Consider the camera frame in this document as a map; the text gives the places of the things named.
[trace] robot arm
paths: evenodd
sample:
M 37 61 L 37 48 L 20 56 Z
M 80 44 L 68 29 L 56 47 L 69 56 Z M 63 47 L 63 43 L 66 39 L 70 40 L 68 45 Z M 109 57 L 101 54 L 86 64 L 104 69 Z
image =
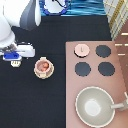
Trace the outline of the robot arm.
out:
M 32 30 L 41 22 L 39 0 L 5 0 L 3 15 L 10 26 Z
M 21 61 L 22 57 L 35 56 L 30 43 L 16 44 L 11 26 L 32 30 L 40 22 L 39 0 L 0 0 L 0 55 L 3 55 L 3 60 Z

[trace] stove top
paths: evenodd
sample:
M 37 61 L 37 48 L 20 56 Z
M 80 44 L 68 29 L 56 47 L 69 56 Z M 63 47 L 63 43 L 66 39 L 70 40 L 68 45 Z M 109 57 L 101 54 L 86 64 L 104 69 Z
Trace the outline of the stove top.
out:
M 114 41 L 66 42 L 66 128 L 90 128 L 77 115 L 75 100 L 86 87 L 100 87 L 114 103 L 125 100 L 124 79 Z M 116 111 L 105 128 L 126 128 L 128 111 Z

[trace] pink stove surface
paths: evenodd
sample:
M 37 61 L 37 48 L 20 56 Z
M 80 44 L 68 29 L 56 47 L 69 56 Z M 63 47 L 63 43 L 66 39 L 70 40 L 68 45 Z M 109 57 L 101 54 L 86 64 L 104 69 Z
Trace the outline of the pink stove surface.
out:
M 78 44 L 86 44 L 90 51 L 84 57 L 78 57 L 74 50 Z M 100 57 L 96 54 L 96 48 L 99 45 L 106 45 L 111 49 L 108 57 Z M 79 62 L 89 64 L 91 71 L 86 76 L 79 76 L 75 72 L 75 66 Z M 114 66 L 114 74 L 103 76 L 98 71 L 98 66 L 102 62 L 110 62 Z M 66 128 L 90 128 L 83 123 L 76 113 L 75 101 L 78 93 L 89 86 L 96 86 L 106 90 L 114 100 L 114 103 L 120 103 L 126 99 L 124 92 L 126 87 L 122 75 L 122 70 L 117 55 L 114 41 L 75 41 L 66 42 Z M 116 110 L 112 122 L 105 128 L 127 128 L 128 110 Z

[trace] black burner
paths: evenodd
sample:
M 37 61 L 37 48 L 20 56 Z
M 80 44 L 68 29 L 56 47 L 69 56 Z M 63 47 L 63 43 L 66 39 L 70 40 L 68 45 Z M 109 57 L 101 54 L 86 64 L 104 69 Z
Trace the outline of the black burner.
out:
M 100 63 L 98 70 L 103 76 L 112 76 L 115 72 L 114 66 L 109 62 Z
M 108 57 L 111 54 L 111 49 L 106 45 L 99 45 L 96 48 L 96 54 L 100 57 Z
M 87 76 L 91 71 L 89 64 L 86 62 L 79 62 L 75 66 L 75 72 L 79 76 Z

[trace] stove burner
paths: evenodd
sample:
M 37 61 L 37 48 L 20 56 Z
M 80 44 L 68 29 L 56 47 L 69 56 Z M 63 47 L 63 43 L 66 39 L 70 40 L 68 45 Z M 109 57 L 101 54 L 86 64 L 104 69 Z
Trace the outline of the stove burner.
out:
M 75 66 L 75 72 L 79 76 L 87 76 L 91 71 L 91 68 L 86 62 L 79 62 Z
M 109 62 L 100 63 L 98 70 L 103 76 L 112 76 L 115 72 L 114 66 Z
M 106 45 L 99 45 L 96 48 L 96 54 L 100 57 L 108 57 L 111 54 L 111 49 Z
M 78 44 L 74 50 L 75 55 L 79 58 L 86 57 L 89 54 L 89 52 L 90 49 L 86 44 Z

